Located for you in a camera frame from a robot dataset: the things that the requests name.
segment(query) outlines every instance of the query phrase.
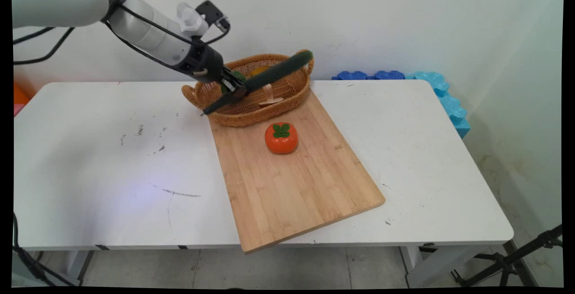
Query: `wooden cutting board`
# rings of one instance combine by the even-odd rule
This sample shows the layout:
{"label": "wooden cutting board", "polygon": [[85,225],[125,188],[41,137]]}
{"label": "wooden cutting board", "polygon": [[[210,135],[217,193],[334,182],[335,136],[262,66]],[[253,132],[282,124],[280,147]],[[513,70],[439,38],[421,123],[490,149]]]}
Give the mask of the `wooden cutting board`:
{"label": "wooden cutting board", "polygon": [[[265,146],[265,130],[276,122],[296,128],[294,152],[277,155]],[[311,90],[300,106],[265,122],[210,124],[247,254],[385,202]]]}

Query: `wicker basket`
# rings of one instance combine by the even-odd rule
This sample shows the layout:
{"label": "wicker basket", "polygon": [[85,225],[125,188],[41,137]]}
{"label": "wicker basket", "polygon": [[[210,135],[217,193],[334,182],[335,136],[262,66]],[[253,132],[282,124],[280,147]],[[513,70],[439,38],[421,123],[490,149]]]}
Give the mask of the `wicker basket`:
{"label": "wicker basket", "polygon": [[[251,71],[257,67],[273,66],[289,57],[281,54],[259,54],[232,61],[226,66],[233,71],[239,71],[245,75],[246,79],[250,79]],[[283,101],[261,108],[258,103],[265,101],[265,95],[262,89],[258,89],[241,101],[228,104],[209,116],[221,125],[245,126],[287,112],[300,105],[306,91],[310,87],[310,74],[313,69],[314,59],[308,63],[308,68],[302,67],[300,70],[271,84],[274,97],[283,98]],[[221,88],[216,82],[204,84],[199,81],[195,84],[195,88],[184,85],[181,87],[181,92],[190,103],[201,110],[221,97]]]}

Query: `persimmon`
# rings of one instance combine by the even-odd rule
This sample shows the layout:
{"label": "persimmon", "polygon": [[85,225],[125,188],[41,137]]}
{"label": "persimmon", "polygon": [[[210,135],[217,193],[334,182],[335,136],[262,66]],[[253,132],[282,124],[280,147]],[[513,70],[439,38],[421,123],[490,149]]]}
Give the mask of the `persimmon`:
{"label": "persimmon", "polygon": [[287,122],[274,123],[265,131],[265,145],[273,153],[290,153],[297,147],[296,128]]}

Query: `white table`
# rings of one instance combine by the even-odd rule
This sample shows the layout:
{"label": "white table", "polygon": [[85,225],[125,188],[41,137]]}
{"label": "white table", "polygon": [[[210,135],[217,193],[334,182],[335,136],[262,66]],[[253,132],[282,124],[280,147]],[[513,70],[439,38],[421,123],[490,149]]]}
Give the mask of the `white table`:
{"label": "white table", "polygon": [[[14,212],[23,248],[239,245],[209,122],[182,85],[42,88],[14,118]],[[414,287],[513,237],[427,82],[311,86],[386,203],[280,245],[401,246]],[[417,247],[429,243],[440,247],[423,262]]]}

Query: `white wall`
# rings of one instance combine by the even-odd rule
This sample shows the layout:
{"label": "white wall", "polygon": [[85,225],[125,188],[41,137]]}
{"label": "white wall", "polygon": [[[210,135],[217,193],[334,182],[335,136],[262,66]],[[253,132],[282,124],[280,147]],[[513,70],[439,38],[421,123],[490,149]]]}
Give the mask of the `white wall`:
{"label": "white wall", "polygon": [[[145,0],[167,16],[180,1]],[[464,139],[522,245],[561,222],[560,102],[563,0],[211,0],[232,30],[213,44],[226,61],[314,52],[314,79],[340,71],[438,71],[468,110]],[[14,30],[14,38],[34,28]],[[64,30],[14,48],[43,56]],[[209,38],[218,34],[211,30]],[[50,60],[14,68],[33,94],[52,81],[189,80],[122,44],[101,23],[76,29]],[[541,285],[562,285],[561,249],[527,263]]]}
{"label": "white wall", "polygon": [[[145,1],[175,16],[180,1],[204,0]],[[232,23],[213,44],[226,61],[310,49],[314,79],[355,70],[438,71],[471,113],[549,0],[211,1]],[[62,32],[16,46],[14,58],[43,56]],[[76,29],[52,59],[14,74],[27,92],[51,81],[189,80],[130,50],[101,23]]]}
{"label": "white wall", "polygon": [[[552,0],[468,120],[464,138],[513,226],[517,247],[562,223],[563,0]],[[540,286],[563,286],[563,250],[525,263]]]}

